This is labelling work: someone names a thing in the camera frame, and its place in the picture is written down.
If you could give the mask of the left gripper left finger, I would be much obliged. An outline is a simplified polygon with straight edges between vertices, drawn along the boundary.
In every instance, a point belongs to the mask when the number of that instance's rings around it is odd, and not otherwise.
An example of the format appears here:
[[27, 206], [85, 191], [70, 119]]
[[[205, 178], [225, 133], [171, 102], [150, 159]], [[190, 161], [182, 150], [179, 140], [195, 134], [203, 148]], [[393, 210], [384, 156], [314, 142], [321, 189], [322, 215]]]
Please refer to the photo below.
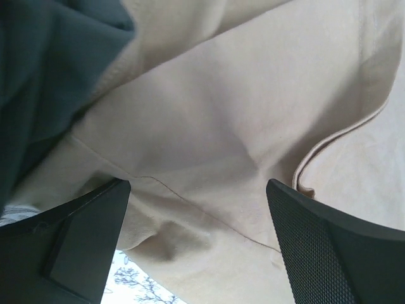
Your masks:
[[1, 227], [1, 303], [100, 303], [130, 184], [84, 196]]

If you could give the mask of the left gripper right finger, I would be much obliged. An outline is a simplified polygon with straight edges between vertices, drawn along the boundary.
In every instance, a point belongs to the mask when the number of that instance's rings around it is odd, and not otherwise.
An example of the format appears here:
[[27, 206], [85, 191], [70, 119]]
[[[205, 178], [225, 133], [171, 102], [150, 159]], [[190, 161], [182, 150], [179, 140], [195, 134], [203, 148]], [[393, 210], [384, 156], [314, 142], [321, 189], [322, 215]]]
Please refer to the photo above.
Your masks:
[[266, 195], [296, 303], [404, 303], [404, 231], [353, 217], [276, 179]]

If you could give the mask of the tan t shirt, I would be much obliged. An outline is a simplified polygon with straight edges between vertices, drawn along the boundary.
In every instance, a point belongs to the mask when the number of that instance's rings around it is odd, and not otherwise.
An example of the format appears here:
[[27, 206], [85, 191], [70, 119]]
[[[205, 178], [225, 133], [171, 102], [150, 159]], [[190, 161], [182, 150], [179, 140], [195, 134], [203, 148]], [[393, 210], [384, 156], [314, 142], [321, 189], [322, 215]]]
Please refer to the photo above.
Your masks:
[[403, 1], [124, 5], [137, 38], [11, 204], [128, 180], [118, 248], [187, 303], [292, 303], [270, 179], [404, 228]]

